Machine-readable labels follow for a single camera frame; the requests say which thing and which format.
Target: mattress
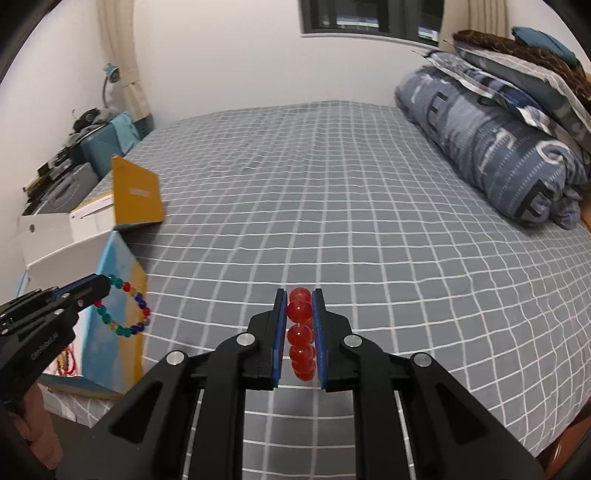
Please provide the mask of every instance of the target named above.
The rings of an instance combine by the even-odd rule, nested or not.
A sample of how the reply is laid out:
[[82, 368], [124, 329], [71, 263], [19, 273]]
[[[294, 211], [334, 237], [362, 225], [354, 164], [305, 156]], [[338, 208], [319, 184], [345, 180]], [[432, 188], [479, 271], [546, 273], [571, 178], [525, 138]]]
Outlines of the mattress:
[[[590, 233], [501, 217], [399, 109], [213, 113], [128, 158], [160, 176], [166, 210], [125, 235], [150, 276], [145, 369], [243, 332], [278, 287], [321, 287], [384, 351], [432, 354], [534, 455], [589, 398]], [[88, 425], [112, 405], [50, 392], [46, 404]], [[244, 478], [353, 478], [352, 414], [350, 393], [285, 362], [279, 388], [247, 394]]]

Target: stack of bedding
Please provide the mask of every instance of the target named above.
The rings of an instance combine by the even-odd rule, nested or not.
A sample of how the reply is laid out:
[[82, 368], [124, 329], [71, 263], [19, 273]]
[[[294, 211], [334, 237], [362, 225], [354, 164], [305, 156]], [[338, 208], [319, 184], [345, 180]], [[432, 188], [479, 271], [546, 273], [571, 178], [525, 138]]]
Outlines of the stack of bedding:
[[500, 213], [572, 229], [589, 187], [591, 84], [556, 39], [522, 27], [514, 36], [456, 33], [457, 54], [427, 55], [397, 99]]

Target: window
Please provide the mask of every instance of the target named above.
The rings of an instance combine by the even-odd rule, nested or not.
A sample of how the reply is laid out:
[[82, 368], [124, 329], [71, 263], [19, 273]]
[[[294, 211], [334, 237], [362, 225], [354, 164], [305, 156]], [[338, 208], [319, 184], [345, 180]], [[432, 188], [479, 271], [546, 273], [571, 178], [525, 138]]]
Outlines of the window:
[[437, 45], [444, 0], [300, 0], [304, 33], [347, 32]]

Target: red bead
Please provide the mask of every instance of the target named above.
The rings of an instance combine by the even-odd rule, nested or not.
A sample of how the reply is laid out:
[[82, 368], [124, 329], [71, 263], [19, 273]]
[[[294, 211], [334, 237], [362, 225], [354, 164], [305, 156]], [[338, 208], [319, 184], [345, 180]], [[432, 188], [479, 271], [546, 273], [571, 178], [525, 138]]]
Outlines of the red bead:
[[290, 345], [306, 346], [312, 343], [312, 330], [306, 325], [292, 325], [287, 330], [287, 341]]
[[294, 323], [305, 323], [312, 318], [312, 306], [303, 300], [294, 300], [287, 306], [287, 316]]
[[299, 374], [298, 372], [295, 372], [295, 374], [297, 378], [302, 380], [302, 382], [309, 382], [316, 375], [316, 369], [313, 369], [312, 372], [309, 372], [307, 374]]
[[312, 294], [304, 287], [294, 288], [290, 292], [290, 301], [302, 300], [312, 304]]
[[311, 345], [290, 347], [291, 361], [296, 364], [305, 364], [314, 358], [314, 350]]
[[291, 367], [294, 369], [294, 372], [296, 374], [309, 374], [310, 372], [313, 372], [314, 369], [316, 369], [316, 365], [314, 364], [313, 360], [308, 360], [307, 362], [292, 362], [291, 363]]

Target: beige curtain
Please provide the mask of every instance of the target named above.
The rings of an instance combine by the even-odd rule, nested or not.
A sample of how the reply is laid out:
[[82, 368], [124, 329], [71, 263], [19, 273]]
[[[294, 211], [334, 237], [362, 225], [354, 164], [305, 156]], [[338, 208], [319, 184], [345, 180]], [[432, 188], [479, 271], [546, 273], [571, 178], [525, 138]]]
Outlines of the beige curtain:
[[134, 122], [150, 114], [150, 106], [139, 82], [134, 41], [135, 0], [97, 0], [100, 29], [109, 62], [121, 70], [125, 106]]
[[439, 48], [453, 51], [452, 34], [460, 30], [478, 30], [506, 37], [505, 0], [445, 0]]

